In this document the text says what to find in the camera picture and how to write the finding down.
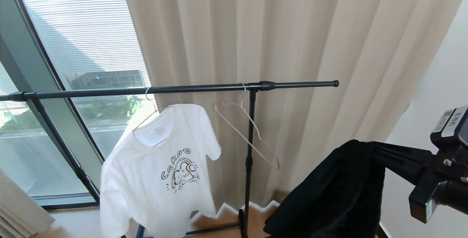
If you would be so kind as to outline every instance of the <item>shirt sleeve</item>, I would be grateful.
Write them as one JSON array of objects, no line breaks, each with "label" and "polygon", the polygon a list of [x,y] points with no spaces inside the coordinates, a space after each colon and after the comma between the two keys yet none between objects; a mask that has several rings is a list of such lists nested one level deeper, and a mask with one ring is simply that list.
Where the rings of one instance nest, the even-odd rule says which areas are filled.
[{"label": "shirt sleeve", "polygon": [[199,114],[201,131],[205,144],[205,153],[211,158],[211,160],[216,160],[221,155],[221,146],[219,146],[210,119],[203,107],[200,107]]},{"label": "shirt sleeve", "polygon": [[106,189],[101,190],[100,212],[101,232],[104,238],[124,235],[129,227],[130,215],[122,191],[111,180],[103,182]]}]

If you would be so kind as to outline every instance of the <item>white t-shirt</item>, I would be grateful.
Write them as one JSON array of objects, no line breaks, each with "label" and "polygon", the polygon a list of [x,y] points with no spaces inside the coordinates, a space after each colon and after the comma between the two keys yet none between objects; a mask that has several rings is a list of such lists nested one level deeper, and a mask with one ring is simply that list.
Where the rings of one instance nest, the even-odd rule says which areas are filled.
[{"label": "white t-shirt", "polygon": [[220,154],[199,105],[172,105],[129,133],[102,166],[102,235],[124,235],[133,218],[155,238],[181,238],[194,210],[215,217],[205,155]]}]

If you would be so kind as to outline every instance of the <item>curtain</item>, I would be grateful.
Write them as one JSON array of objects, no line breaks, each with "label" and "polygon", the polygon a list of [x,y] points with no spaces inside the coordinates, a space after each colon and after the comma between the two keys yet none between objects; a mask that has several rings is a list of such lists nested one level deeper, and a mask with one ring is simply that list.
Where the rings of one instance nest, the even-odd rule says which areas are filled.
[{"label": "curtain", "polygon": [[[250,200],[291,191],[350,139],[385,141],[425,74],[461,0],[127,0],[152,85],[339,80],[338,88],[259,92],[255,122],[281,163],[254,153]],[[222,147],[209,162],[215,203],[244,205],[247,143],[214,102],[243,92],[157,95],[197,103]],[[244,98],[248,107],[248,96]],[[244,135],[248,120],[222,109]],[[264,144],[254,144],[268,155]]]},{"label": "curtain", "polygon": [[0,236],[27,238],[54,222],[41,206],[0,169]]}]

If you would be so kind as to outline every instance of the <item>glass pane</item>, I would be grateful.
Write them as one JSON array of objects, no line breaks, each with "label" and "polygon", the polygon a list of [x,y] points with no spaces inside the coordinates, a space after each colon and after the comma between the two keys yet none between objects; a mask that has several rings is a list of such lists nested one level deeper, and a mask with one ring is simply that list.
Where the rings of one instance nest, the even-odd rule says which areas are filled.
[{"label": "glass pane", "polygon": [[[23,0],[68,90],[150,86],[126,0]],[[144,96],[72,101],[106,158]]]},{"label": "glass pane", "polygon": [[[0,64],[0,94],[17,89]],[[89,192],[24,102],[0,102],[0,166],[33,198]]]}]

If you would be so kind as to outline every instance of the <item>wall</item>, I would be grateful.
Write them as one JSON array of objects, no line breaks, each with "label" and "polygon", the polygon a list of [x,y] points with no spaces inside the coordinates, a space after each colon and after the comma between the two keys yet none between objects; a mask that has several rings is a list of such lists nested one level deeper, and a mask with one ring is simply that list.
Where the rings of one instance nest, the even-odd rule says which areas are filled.
[{"label": "wall", "polygon": [[[433,63],[411,105],[387,142],[436,153],[429,135],[445,110],[468,105],[468,0],[463,0]],[[428,224],[410,216],[413,185],[388,171],[381,223],[392,238],[468,237],[468,216],[439,206]]]}]

